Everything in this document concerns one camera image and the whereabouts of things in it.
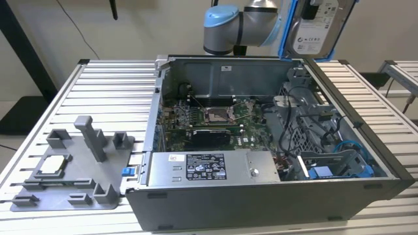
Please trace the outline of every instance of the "metal rail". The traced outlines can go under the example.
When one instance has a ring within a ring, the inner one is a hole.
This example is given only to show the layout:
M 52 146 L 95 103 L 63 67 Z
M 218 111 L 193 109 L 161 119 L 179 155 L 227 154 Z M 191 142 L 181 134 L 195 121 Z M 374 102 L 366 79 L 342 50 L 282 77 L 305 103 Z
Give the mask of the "metal rail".
M 390 151 L 418 179 L 418 129 L 370 86 L 350 65 L 337 61 L 318 64 L 350 104 L 357 109 Z M 150 102 L 154 86 L 154 61 L 91 61 L 79 66 L 66 83 L 23 146 L 0 175 L 0 200 L 19 193 L 23 182 L 47 148 L 52 128 L 67 128 L 80 135 L 72 122 L 89 114 L 95 128 L 106 135 L 127 131 L 135 136 L 130 164 L 142 162 Z M 11 212 L 11 203 L 0 203 L 2 234 L 111 234 L 145 232 L 126 198 L 113 211 Z M 369 205 L 350 221 L 296 224 L 177 233 L 179 235 L 389 235 L 418 234 L 418 183 L 393 200 Z

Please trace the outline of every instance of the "power supply label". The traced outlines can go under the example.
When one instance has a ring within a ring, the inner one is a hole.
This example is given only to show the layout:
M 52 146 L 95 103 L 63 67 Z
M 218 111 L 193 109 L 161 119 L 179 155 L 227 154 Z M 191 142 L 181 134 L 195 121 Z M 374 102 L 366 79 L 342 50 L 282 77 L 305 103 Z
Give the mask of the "power supply label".
M 189 180 L 227 179 L 223 154 L 187 154 L 186 167 L 186 178 Z

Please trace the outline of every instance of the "floor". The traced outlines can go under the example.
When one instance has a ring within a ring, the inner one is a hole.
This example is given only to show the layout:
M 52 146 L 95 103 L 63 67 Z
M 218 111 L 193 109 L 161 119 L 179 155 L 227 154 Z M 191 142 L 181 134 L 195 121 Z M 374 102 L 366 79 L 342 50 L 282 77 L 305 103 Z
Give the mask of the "floor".
M 0 119 L 7 114 L 8 110 L 14 107 L 15 103 L 15 101 L 0 101 Z M 16 149 L 20 147 L 24 140 L 26 136 L 0 135 L 0 144 Z M 14 154 L 14 150 L 0 147 L 0 172 L 14 157 Z

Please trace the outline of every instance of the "blue latch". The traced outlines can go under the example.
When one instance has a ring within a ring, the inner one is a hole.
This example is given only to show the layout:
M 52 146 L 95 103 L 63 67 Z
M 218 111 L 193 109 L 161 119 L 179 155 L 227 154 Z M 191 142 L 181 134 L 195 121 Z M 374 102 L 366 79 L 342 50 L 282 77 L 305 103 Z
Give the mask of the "blue latch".
M 122 176 L 123 176 L 123 177 L 135 176 L 135 168 L 126 167 L 126 168 L 122 170 Z

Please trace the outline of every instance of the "motherboard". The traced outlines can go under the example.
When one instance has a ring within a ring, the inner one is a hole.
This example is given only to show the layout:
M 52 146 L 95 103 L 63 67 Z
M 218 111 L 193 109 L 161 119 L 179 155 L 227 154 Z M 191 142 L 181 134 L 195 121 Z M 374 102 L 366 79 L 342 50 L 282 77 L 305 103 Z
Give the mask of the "motherboard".
M 163 109 L 167 151 L 251 149 L 275 152 L 257 99 L 189 97 L 171 103 Z

